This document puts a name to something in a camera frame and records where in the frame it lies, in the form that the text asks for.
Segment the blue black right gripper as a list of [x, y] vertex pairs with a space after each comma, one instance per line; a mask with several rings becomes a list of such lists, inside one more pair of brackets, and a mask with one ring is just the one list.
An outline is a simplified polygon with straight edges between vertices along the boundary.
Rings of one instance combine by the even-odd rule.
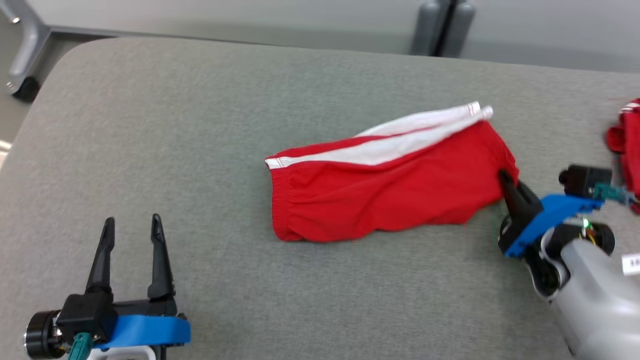
[[[605, 203], [566, 194], [549, 194], [540, 200], [525, 182], [519, 180], [517, 184], [509, 171], [499, 170], [498, 179], [511, 220], [498, 246], [508, 258], [522, 257], [526, 248], [548, 230], [578, 214], [600, 210]], [[515, 215], [526, 216], [518, 219]]]

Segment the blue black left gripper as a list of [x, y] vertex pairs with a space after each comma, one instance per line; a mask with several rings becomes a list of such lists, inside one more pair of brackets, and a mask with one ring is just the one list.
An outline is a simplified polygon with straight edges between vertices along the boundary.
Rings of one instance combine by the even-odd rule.
[[[175, 283], [170, 266], [169, 250], [162, 218], [151, 217], [153, 246], [151, 284], [147, 297], [151, 300], [130, 300], [114, 303], [118, 320], [110, 341], [97, 342], [94, 349], [135, 346], [183, 346], [192, 341], [192, 327], [183, 313], [178, 312]], [[86, 283], [86, 294], [112, 293], [110, 285], [111, 252], [115, 246], [115, 219], [103, 224], [93, 264]]]

